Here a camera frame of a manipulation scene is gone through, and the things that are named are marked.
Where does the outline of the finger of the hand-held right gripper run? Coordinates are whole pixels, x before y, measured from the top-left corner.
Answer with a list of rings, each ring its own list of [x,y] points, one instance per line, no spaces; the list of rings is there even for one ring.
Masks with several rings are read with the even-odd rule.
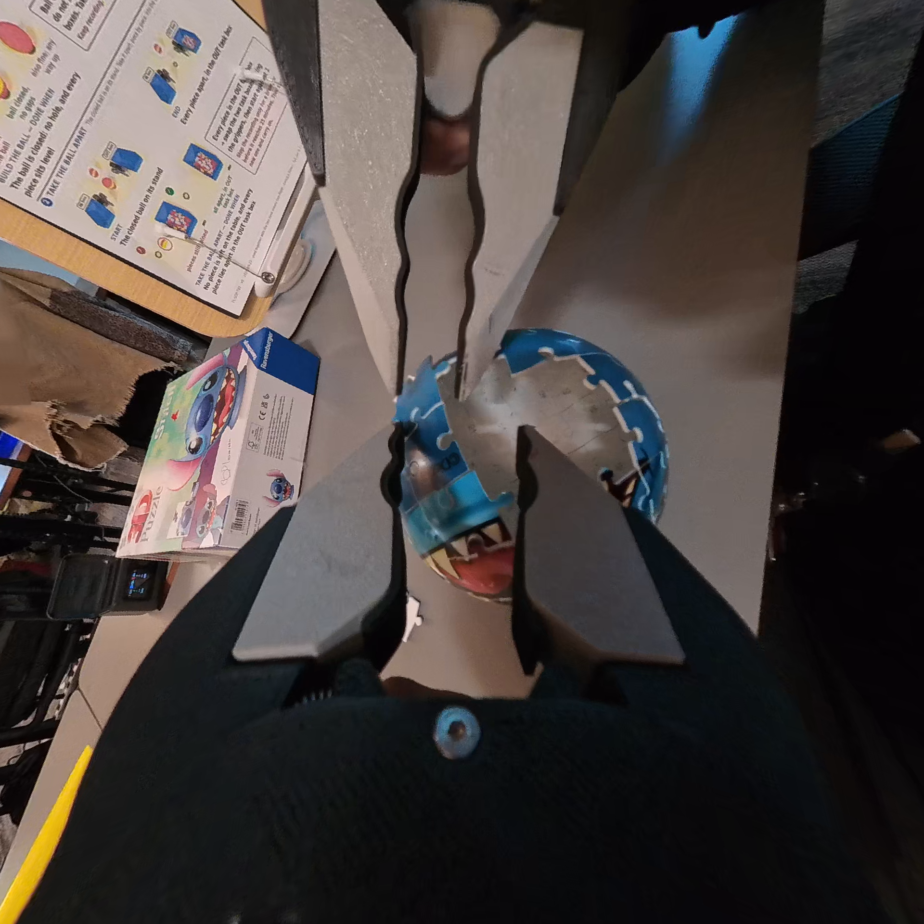
[[[404,213],[417,176],[418,58],[378,2],[320,2],[321,201],[376,368],[404,379],[410,270]]]
[[[558,223],[583,39],[583,29],[533,19],[503,29],[479,66],[468,162],[475,239],[458,330],[460,400],[491,365]]]

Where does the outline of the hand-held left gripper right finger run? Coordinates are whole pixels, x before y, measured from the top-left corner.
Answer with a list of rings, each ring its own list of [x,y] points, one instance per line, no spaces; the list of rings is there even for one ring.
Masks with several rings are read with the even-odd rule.
[[[685,664],[627,510],[528,425],[517,431],[515,471],[513,641],[524,673]]]

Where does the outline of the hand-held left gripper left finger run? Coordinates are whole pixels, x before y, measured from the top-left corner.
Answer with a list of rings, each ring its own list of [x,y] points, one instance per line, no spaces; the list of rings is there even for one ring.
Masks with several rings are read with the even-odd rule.
[[[389,663],[407,619],[405,439],[402,425],[385,426],[303,493],[233,649],[237,662]]]

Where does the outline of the blue puzzle ball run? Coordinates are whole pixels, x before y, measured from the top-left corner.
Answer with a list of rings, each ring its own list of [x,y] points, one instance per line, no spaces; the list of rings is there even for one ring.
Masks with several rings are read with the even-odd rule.
[[[455,396],[456,366],[454,353],[423,360],[393,418],[405,436],[403,526],[440,578],[481,600],[510,600],[521,426],[625,508],[659,522],[669,471],[664,424],[617,358],[558,330],[512,330],[465,400]]]

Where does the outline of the colourful puzzle box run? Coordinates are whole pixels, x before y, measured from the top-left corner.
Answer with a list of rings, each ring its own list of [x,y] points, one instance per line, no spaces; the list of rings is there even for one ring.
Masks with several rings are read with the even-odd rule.
[[[120,559],[228,559],[298,500],[320,360],[261,328],[168,384]]]

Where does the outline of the person's right hand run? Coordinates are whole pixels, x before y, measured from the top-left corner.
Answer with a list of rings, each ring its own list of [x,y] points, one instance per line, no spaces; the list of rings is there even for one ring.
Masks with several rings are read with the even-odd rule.
[[[451,177],[468,166],[471,127],[468,114],[427,114],[421,129],[420,169],[425,176]]]

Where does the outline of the white round stand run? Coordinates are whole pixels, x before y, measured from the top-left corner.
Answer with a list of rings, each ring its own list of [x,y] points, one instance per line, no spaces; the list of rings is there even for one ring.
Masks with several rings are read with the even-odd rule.
[[[313,297],[326,269],[335,254],[333,232],[321,201],[311,206],[305,224],[289,262],[286,264],[281,283],[276,287],[273,299],[287,295]]]

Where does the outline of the black device with display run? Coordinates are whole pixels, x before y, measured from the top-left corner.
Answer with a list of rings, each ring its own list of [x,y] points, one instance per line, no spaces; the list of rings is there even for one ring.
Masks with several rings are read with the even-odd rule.
[[[168,562],[73,553],[62,559],[48,618],[95,620],[159,611],[167,596]]]

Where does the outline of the dark grey foam pad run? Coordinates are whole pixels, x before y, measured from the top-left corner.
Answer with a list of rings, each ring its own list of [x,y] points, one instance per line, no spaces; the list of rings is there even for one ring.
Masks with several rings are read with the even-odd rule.
[[[112,308],[80,290],[52,290],[48,310],[113,343],[167,364],[186,366],[194,359],[195,348],[190,340]]]

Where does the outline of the brown paper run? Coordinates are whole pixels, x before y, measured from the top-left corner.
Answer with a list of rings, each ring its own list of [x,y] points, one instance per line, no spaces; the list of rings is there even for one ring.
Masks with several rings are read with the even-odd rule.
[[[74,289],[137,316],[53,275],[2,268],[1,423],[30,448],[94,470],[127,448],[114,428],[141,378],[188,364],[167,364],[48,310],[52,290]]]

